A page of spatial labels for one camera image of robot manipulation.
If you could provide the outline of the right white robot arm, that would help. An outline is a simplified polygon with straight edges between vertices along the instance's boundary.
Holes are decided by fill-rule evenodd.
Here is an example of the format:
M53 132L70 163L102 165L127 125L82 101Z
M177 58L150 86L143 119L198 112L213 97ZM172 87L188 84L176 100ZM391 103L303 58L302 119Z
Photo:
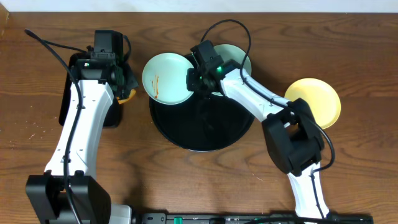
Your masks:
M190 91L217 91L239 103L262 123L267 151L276 167L288 175L295 212L309 220L327 219L330 213L322 193L321 151L333 149L327 133L315 122L308 103L290 101L269 91L251 78L234 60L207 68L189 68L186 77Z

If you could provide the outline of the yellow plate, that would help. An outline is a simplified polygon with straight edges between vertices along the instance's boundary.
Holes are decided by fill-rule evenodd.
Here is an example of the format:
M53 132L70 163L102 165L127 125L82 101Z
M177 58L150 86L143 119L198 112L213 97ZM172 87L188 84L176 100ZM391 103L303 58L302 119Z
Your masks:
M322 129L335 124L341 113L341 101L335 89L316 78L297 80L288 87L284 97L290 101L305 100Z

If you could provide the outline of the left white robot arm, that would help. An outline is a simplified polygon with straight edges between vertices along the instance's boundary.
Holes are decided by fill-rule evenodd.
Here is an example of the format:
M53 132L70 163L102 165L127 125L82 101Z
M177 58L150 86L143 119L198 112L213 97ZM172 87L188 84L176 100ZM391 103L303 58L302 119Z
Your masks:
M30 175L26 194L41 223L132 223L128 205L113 204L96 176L96 156L106 118L119 121L115 92L130 71L123 56L92 52L71 65L78 86L70 102L56 150L41 175Z

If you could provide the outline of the yellow green scrub sponge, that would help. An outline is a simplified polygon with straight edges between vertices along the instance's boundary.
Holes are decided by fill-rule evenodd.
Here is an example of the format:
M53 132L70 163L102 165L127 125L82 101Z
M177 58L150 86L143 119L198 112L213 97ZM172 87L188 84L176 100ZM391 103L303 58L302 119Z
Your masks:
M125 99L120 99L119 97L117 97L118 103L119 103L120 105L122 105L122 104L128 102L129 100L131 100L132 98L134 98L135 94L136 94L136 90L135 90L135 89L132 89L132 90L130 91L130 94L129 94L129 96L128 96L127 98L125 98Z

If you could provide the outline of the mint green plate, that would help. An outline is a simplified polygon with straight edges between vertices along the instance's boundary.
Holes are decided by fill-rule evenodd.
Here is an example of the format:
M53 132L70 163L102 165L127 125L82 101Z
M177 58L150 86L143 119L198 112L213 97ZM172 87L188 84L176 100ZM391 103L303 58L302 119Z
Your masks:
M152 57L142 72L142 83L147 94L158 103L177 105L188 100L186 78L191 62L182 55L162 53Z
M233 59L239 64L241 64L243 57L245 56L244 50L231 44L216 45L214 46L214 50L216 51L217 54L219 54L222 57L222 59L225 62ZM252 65L249 57L246 58L243 68L248 73L248 75L252 74Z

